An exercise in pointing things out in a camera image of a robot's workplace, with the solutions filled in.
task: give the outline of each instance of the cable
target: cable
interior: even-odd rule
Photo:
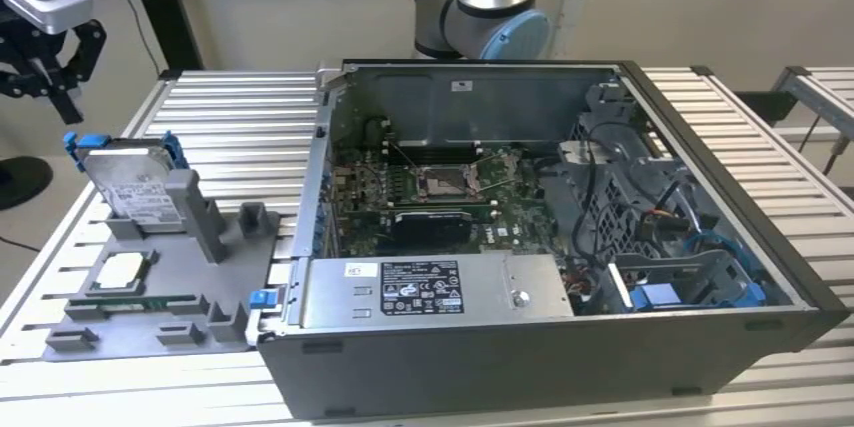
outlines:
[[[668,190],[662,194],[661,199],[658,199],[658,202],[656,202],[656,209],[654,210],[664,210],[665,209],[665,206],[668,205],[668,200],[670,199],[670,196],[673,195],[673,193],[677,191],[678,187],[680,187],[680,181],[674,180],[673,183],[670,184],[670,187],[668,187]]]
[[[155,66],[155,75],[161,75],[161,64],[158,63],[158,59],[155,58],[155,54],[151,50],[151,45],[149,45],[149,39],[146,38],[146,33],[143,32],[143,23],[139,19],[139,12],[137,11],[137,6],[134,5],[133,0],[126,0],[129,2],[129,7],[131,7],[131,12],[134,13],[134,22],[137,23],[137,31],[139,32],[139,37],[143,40],[143,47],[146,48],[146,52],[149,52],[149,58],[151,59],[151,63]]]
[[[590,169],[589,169],[590,172],[588,174],[588,190],[585,193],[585,199],[582,200],[582,213],[578,216],[578,219],[576,219],[576,225],[573,226],[570,239],[573,241],[573,248],[576,249],[576,253],[585,258],[585,260],[592,266],[596,266],[596,265],[601,265],[596,255],[585,252],[578,242],[578,234],[581,233],[582,225],[585,224],[585,219],[588,218],[588,214],[590,212],[590,204],[593,203],[594,190],[597,188],[597,158],[593,153],[593,148],[590,147],[590,137],[588,137],[588,154],[590,157]]]
[[[20,247],[22,249],[32,250],[34,252],[42,252],[42,249],[36,249],[32,245],[22,244],[20,242],[15,242],[14,240],[7,239],[6,237],[0,237],[0,242],[4,242],[15,247]]]
[[[806,134],[804,135],[804,140],[801,141],[801,145],[798,146],[798,152],[804,152],[806,143],[809,142],[810,137],[813,137],[813,131],[816,130],[816,126],[818,125],[818,122],[821,122],[821,120],[822,120],[822,116],[817,115],[816,120],[813,121],[813,125],[810,125],[810,128],[806,131]]]
[[[825,169],[822,170],[822,174],[825,175],[830,174],[830,170],[833,169],[833,164],[837,163],[838,157],[840,157],[840,154],[833,154],[830,156],[830,159],[828,159],[828,164],[825,164]]]
[[[702,232],[689,237],[685,240],[685,250],[690,252],[694,242],[705,238],[710,238],[720,244],[726,245],[732,251],[732,255],[736,257],[736,259],[738,259],[738,262],[742,264],[742,267],[745,267],[746,269],[750,267],[750,257],[748,256],[745,249],[742,249],[741,246],[734,241],[732,241],[730,239],[728,239],[726,237],[724,237],[721,234],[718,234],[712,230],[704,230]]]

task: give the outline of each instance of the blue latch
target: blue latch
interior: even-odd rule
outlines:
[[[257,290],[250,294],[250,309],[275,309],[279,305],[277,290]]]
[[[107,134],[86,134],[80,137],[80,141],[78,142],[78,148],[80,149],[103,149],[113,137]]]
[[[736,307],[761,307],[765,305],[765,292],[762,291],[762,287],[756,282],[748,284],[745,287],[745,291],[742,295],[733,302],[733,306]]]
[[[78,166],[78,170],[83,172],[83,163],[78,158],[78,133],[68,132],[63,137],[63,143],[66,144],[66,152],[71,156],[71,160],[75,161],[75,165]]]
[[[185,149],[182,148],[182,143],[178,141],[178,137],[173,135],[171,130],[169,130],[166,134],[163,134],[161,142],[163,142],[163,146],[173,156],[175,167],[178,167],[179,169],[189,169],[190,164],[187,163],[187,157],[185,157]]]

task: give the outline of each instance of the black cable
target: black cable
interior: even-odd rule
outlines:
[[[810,129],[806,131],[806,135],[804,136],[804,140],[801,141],[801,145],[798,146],[798,152],[804,152],[804,148],[806,147],[806,143],[810,140],[810,137],[813,136],[813,131],[816,130],[816,126],[818,125],[818,122],[822,120],[822,116],[817,115],[816,116],[816,120],[813,121],[813,125],[810,125]]]
[[[588,263],[592,266],[601,265],[596,255],[582,250],[581,244],[578,242],[578,234],[582,230],[582,225],[585,224],[585,219],[588,218],[588,214],[590,213],[590,205],[593,204],[593,196],[594,190],[597,188],[597,158],[593,153],[593,148],[590,146],[590,137],[588,137],[588,154],[590,157],[590,173],[588,174],[588,190],[585,193],[585,199],[582,200],[582,213],[576,219],[576,225],[573,226],[573,232],[570,234],[570,239],[573,241],[573,248],[576,249],[576,253],[581,255]]]
[[[6,237],[0,237],[0,242],[4,242],[15,247],[20,247],[22,249],[32,250],[34,252],[42,252],[42,249],[36,249],[32,245],[22,244],[20,242],[15,242],[14,240],[7,239]]]
[[[837,157],[840,157],[840,154],[833,154],[830,156],[830,159],[828,159],[828,164],[825,164],[825,170],[822,170],[822,174],[828,175],[830,173],[830,170],[833,169],[833,164],[837,163]]]
[[[674,180],[673,183],[670,184],[670,187],[668,187],[668,190],[662,194],[661,199],[658,199],[658,202],[656,202],[656,210],[665,209],[665,206],[668,205],[668,200],[670,199],[670,196],[673,195],[673,193],[677,191],[678,188],[680,188],[680,181]]]
[[[146,48],[146,52],[149,52],[149,58],[151,59],[151,63],[155,66],[155,75],[161,75],[162,69],[161,64],[158,63],[158,59],[155,58],[155,54],[151,50],[151,45],[149,45],[149,39],[146,38],[146,33],[143,32],[143,23],[139,19],[139,12],[137,11],[137,6],[134,5],[133,0],[126,0],[129,2],[129,7],[131,7],[131,12],[134,12],[134,22],[137,23],[137,31],[139,32],[139,37],[143,40],[143,47]]]

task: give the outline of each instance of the metal rack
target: metal rack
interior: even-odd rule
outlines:
[[[736,179],[854,306],[854,204],[713,75],[648,69]],[[285,218],[269,279],[289,278],[299,187],[317,111],[314,73],[187,72],[158,84],[126,136],[181,135],[202,190],[223,210],[263,200]],[[90,186],[0,309],[0,418],[114,425],[294,421],[257,352],[48,364],[63,316],[110,231]],[[712,397],[385,422],[383,425],[844,425],[854,420],[854,321],[804,352],[765,358]]]

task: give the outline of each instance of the white wall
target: white wall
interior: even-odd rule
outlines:
[[[142,6],[139,11],[155,55],[163,66],[166,63]],[[67,126],[54,106],[46,101],[0,96],[0,158],[18,154],[62,154],[63,134],[72,129],[78,132],[121,134],[149,95],[157,74],[143,50],[126,0],[97,0],[95,18],[107,29],[107,44],[92,80],[83,84],[83,94],[78,99],[86,122]],[[67,59],[68,51],[74,51],[76,47],[76,40],[67,42],[66,46]]]
[[[562,0],[538,0],[556,18]],[[413,0],[186,0],[209,68],[313,69],[323,59],[410,57]]]
[[[768,89],[786,65],[854,65],[854,0],[586,0],[569,55],[709,65]]]

